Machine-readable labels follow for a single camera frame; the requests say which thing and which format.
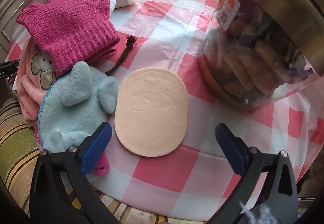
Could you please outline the magenta knitted hat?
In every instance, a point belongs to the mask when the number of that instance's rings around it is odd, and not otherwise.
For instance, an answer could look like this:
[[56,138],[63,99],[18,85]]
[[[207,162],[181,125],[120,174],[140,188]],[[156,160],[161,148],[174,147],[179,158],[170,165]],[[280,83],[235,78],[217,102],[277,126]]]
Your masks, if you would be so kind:
[[57,76],[79,61],[116,52],[120,37],[110,21],[110,0],[49,0],[24,8],[16,22],[46,52]]

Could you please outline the light blue plush toy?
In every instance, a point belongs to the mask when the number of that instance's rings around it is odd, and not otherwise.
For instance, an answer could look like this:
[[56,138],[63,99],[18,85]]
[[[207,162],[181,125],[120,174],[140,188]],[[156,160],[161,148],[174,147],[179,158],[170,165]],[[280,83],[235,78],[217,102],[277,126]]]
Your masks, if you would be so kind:
[[47,91],[38,113],[37,128],[42,148],[61,153],[79,146],[106,122],[116,109],[116,78],[76,63]]

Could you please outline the peach oval sponge pad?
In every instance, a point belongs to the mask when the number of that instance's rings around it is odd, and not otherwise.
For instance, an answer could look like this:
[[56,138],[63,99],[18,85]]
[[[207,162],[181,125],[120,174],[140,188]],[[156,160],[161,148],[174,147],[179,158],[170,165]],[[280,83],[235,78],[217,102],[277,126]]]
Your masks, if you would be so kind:
[[130,152],[164,156],[183,141],[188,123],[188,93],[168,69],[150,67],[126,76],[119,88],[115,131]]

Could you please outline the clear snack jar gold lid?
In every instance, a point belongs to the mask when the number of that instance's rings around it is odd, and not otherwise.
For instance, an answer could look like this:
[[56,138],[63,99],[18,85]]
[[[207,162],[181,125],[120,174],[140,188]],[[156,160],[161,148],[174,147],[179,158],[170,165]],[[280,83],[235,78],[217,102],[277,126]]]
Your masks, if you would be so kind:
[[216,95],[255,110],[323,76],[323,0],[218,0],[199,64]]

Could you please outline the beige drawstring bag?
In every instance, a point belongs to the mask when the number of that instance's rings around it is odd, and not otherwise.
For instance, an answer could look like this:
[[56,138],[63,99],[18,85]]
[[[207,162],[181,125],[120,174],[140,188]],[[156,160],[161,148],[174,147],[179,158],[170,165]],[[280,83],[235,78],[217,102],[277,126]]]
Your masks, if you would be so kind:
[[106,76],[112,76],[114,72],[123,64],[123,62],[128,57],[129,53],[132,51],[134,44],[137,42],[137,37],[134,35],[127,36],[127,41],[125,43],[125,49],[123,50],[121,56],[117,60],[116,64],[107,72],[105,72]]

